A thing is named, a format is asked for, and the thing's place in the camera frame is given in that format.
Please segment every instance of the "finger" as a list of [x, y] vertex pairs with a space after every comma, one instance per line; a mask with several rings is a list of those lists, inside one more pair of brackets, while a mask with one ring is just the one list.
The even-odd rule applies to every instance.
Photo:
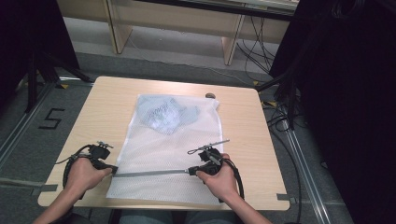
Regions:
[[202, 179], [204, 183], [206, 183], [206, 180], [210, 177], [209, 174], [202, 171], [197, 171], [195, 174], [198, 176], [198, 178]]
[[107, 176], [107, 175], [110, 175], [111, 172], [113, 171], [113, 169], [111, 169], [111, 168], [106, 168], [106, 169], [103, 169], [103, 170], [100, 170], [100, 171], [102, 172], [103, 177], [105, 177], [105, 176]]
[[230, 155], [228, 155], [227, 153], [221, 153], [221, 157], [224, 159], [230, 159]]

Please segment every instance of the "forearm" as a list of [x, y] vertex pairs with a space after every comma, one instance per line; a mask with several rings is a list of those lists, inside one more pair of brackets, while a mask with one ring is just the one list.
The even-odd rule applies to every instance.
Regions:
[[34, 224], [47, 224], [62, 217], [76, 203], [82, 193], [78, 189], [62, 190], [55, 201], [35, 220]]
[[243, 200], [239, 195], [231, 195], [223, 200], [227, 205], [235, 211], [235, 213], [246, 224], [250, 223], [264, 223], [271, 224], [262, 214], [256, 211], [250, 204]]

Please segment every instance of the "white mesh bag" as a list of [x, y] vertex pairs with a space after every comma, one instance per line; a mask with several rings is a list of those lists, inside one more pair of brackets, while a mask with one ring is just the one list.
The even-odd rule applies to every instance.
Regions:
[[[215, 99], [177, 95], [138, 96], [117, 159], [117, 174], [181, 170], [205, 164], [187, 152], [222, 140]], [[222, 145], [216, 149], [222, 152]], [[113, 177], [107, 198], [219, 204], [195, 175]]]

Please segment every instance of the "wooden table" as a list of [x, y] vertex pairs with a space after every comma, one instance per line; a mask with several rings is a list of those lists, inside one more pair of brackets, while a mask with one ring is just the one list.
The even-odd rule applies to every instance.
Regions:
[[[266, 125], [258, 93], [253, 89], [190, 84], [120, 77], [99, 77], [81, 109], [58, 161], [79, 148], [105, 141], [113, 146], [106, 163], [115, 164], [124, 143], [128, 124], [134, 113], [137, 94], [173, 94], [219, 100], [219, 117], [223, 137], [231, 141], [224, 152], [231, 156], [242, 176], [246, 201], [256, 210], [287, 210], [289, 201], [280, 201], [277, 194], [286, 194], [274, 146]], [[63, 189], [65, 163], [55, 165], [47, 185], [58, 185], [56, 191], [42, 192], [38, 203], [48, 206]], [[108, 199], [106, 193], [111, 175], [96, 188], [88, 190], [76, 206], [110, 208], [152, 208], [181, 210], [230, 209], [226, 204], [201, 205], [144, 200]]]

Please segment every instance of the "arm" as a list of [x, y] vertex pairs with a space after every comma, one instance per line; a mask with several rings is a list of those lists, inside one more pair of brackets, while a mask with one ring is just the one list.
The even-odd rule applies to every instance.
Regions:
[[201, 171], [197, 171], [196, 174], [205, 182], [213, 195], [227, 203], [244, 223], [271, 223], [239, 196], [235, 178], [233, 177], [233, 170], [227, 163], [224, 162], [222, 164], [219, 173], [216, 175], [208, 175]]
[[88, 189], [93, 189], [111, 173], [111, 168], [96, 170], [88, 159], [77, 159], [69, 173], [64, 190], [55, 201], [35, 220], [36, 223], [51, 223], [63, 216]]

